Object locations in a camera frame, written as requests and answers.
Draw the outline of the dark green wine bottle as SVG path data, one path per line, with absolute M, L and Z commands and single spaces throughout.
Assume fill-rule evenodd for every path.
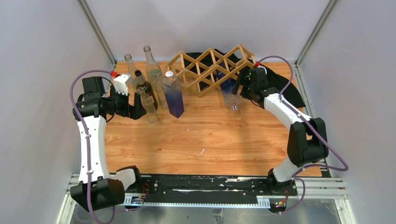
M 154 91 L 153 91 L 153 88 L 152 88 L 150 82 L 148 82 L 144 78 L 144 76 L 143 76 L 143 74 L 142 74 L 142 72 L 140 70 L 136 70 L 134 72 L 134 74 L 135 74 L 136 80 L 137 80 L 136 88 L 142 87 L 145 90 L 145 93 L 148 94 L 151 97 L 151 100 L 152 100 L 152 102 L 154 104 L 154 107 L 157 110 L 158 109 L 158 103 L 157 103 L 157 100 L 156 100 L 156 97 L 155 97 L 155 94 L 154 94 Z

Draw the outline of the small clear glass bottle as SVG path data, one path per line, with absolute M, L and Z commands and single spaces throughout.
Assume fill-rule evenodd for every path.
M 141 103 L 143 105 L 143 108 L 146 110 L 146 118 L 148 122 L 150 124 L 153 124 L 159 121 L 159 116 L 156 112 L 156 108 L 152 97 L 145 92 L 145 89 L 143 87 L 139 87 L 137 89 L 137 92 L 141 96 Z

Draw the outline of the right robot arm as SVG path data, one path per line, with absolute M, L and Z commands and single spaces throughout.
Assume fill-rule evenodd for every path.
M 287 156 L 267 176 L 267 190 L 278 195 L 292 184 L 292 178 L 299 169 L 326 158 L 329 150 L 324 144 L 325 122 L 291 105 L 280 90 L 269 83 L 267 76 L 267 70 L 263 67 L 244 70 L 238 75 L 231 93 L 257 103 L 275 115 L 289 130 Z

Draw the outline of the clear bottle black label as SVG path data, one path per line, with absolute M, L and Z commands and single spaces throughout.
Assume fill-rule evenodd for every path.
M 157 63 L 157 61 L 154 59 L 151 48 L 149 45 L 145 45 L 143 47 L 145 57 L 146 57 L 146 73 L 148 76 L 148 79 L 153 87 L 157 91 L 161 90 L 163 88 L 163 73 L 162 70 Z

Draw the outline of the slim clear glass bottle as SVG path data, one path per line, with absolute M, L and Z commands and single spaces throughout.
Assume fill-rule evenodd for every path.
M 155 81 L 155 88 L 156 88 L 156 92 L 160 101 L 160 105 L 162 109 L 168 109 L 168 104 L 166 101 L 166 97 L 165 97 L 165 93 L 164 93 L 164 88 L 163 88 L 163 77 L 162 77 L 162 73 L 160 71 L 157 71 L 154 73 L 154 81 Z

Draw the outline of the clear bottle white label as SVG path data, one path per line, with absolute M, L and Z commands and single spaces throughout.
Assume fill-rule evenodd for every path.
M 124 59 L 126 61 L 127 67 L 128 67 L 128 73 L 131 76 L 132 86 L 134 89 L 136 89 L 138 82 L 137 82 L 137 78 L 135 75 L 135 71 L 138 69 L 137 69 L 135 63 L 133 62 L 132 56 L 130 54 L 125 54 Z

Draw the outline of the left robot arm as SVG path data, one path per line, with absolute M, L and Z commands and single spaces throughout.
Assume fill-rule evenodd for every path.
M 128 83 L 131 76 L 118 75 L 106 97 L 103 77 L 82 80 L 84 92 L 75 102 L 73 115 L 78 122 L 81 139 L 81 169 L 78 184 L 71 187 L 71 197 L 86 211 L 95 211 L 124 203 L 125 192 L 139 192 L 143 180 L 135 166 L 120 168 L 111 176 L 107 167 L 105 129 L 107 115 L 134 120 L 146 114 L 140 94 L 134 94 L 135 105 L 129 104 Z

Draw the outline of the clear blue labelled bottle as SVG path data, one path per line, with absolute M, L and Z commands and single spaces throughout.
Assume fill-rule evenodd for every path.
M 232 111 L 238 110 L 240 105 L 240 98 L 237 95 L 232 94 L 232 87 L 234 84 L 235 81 L 230 77 L 220 84 L 224 102 Z

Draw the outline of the clear bottle blue label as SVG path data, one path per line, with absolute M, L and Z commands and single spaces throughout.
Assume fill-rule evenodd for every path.
M 179 78 L 172 71 L 165 72 L 162 81 L 165 98 L 171 115 L 180 118 L 184 113 L 182 88 Z

